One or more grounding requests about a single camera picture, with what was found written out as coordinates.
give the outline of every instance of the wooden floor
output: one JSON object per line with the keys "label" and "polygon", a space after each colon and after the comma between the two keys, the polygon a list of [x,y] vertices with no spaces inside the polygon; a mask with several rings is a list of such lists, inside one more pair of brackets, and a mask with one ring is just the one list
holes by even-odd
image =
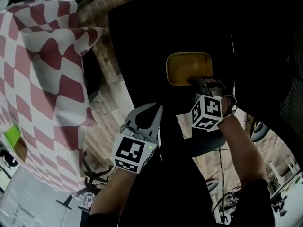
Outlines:
{"label": "wooden floor", "polygon": [[[121,4],[132,0],[85,0],[79,5],[78,14],[80,25],[108,28],[108,12]],[[93,169],[102,170],[111,165],[110,154],[115,134],[123,124],[128,113],[134,108],[129,97],[123,76],[115,58],[115,53],[109,34],[103,36],[93,47],[100,63],[103,76],[102,85],[97,98],[91,103],[93,116],[98,123],[91,127],[85,139],[85,150],[89,153],[89,162]],[[245,113],[239,110],[237,117],[245,127]],[[190,121],[188,115],[178,116],[184,137],[191,137]],[[267,136],[257,142],[257,147],[268,166],[271,161],[282,174],[287,169],[288,156],[293,157],[288,147],[281,139],[270,131]],[[220,172],[219,152],[213,151],[194,159],[205,179],[222,181]],[[224,191],[230,191],[240,185],[232,164],[228,145],[222,147],[222,162],[224,170]],[[221,196],[221,186],[214,191],[217,198]]]}

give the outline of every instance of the chair leg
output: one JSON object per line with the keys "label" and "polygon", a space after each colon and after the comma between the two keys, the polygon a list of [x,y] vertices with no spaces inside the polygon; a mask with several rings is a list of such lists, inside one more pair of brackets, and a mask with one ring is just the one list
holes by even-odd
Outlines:
{"label": "chair leg", "polygon": [[110,170],[106,170],[106,171],[104,171],[104,172],[96,173],[96,174],[95,174],[95,177],[101,177],[101,176],[103,176],[103,175],[105,175],[105,174],[107,174],[107,173],[109,173],[109,172],[110,172]]}
{"label": "chair leg", "polygon": [[88,174],[92,174],[92,170],[90,169],[89,165],[87,164],[86,160],[83,158],[83,164],[85,166],[85,169],[87,170]]}
{"label": "chair leg", "polygon": [[84,208],[84,207],[81,207],[81,206],[78,206],[79,209],[81,209],[82,211],[86,212],[86,213],[90,213],[90,210]]}
{"label": "chair leg", "polygon": [[65,200],[65,202],[60,202],[58,200],[56,200],[56,202],[71,210],[72,208],[68,205],[70,204],[72,198],[73,198],[73,196],[69,195],[68,198]]}

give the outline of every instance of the red and white checkered fabric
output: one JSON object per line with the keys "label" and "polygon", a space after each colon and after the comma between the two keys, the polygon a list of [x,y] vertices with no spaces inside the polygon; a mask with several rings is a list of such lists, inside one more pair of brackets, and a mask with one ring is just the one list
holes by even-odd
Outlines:
{"label": "red and white checkered fabric", "polygon": [[83,189],[82,149],[94,124],[82,56],[107,30],[74,28],[76,2],[31,1],[0,11],[0,138],[18,125],[18,162],[65,192]]}

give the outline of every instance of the forearm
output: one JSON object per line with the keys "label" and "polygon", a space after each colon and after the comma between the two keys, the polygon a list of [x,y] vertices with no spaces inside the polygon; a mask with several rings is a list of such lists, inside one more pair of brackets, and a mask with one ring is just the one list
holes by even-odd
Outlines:
{"label": "forearm", "polygon": [[135,173],[118,168],[95,197],[90,214],[121,215],[136,176]]}
{"label": "forearm", "polygon": [[219,128],[229,145],[241,186],[244,187],[247,183],[259,178],[266,180],[267,175],[263,158],[244,132],[238,119],[232,115],[226,118]]}

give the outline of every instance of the green sticky note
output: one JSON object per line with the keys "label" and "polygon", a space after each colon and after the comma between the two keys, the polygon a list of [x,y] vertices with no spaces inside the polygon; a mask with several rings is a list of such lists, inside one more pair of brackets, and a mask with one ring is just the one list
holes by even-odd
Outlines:
{"label": "green sticky note", "polygon": [[14,147],[17,143],[18,139],[21,136],[21,132],[18,126],[13,125],[6,132],[4,132],[4,136],[11,147]]}

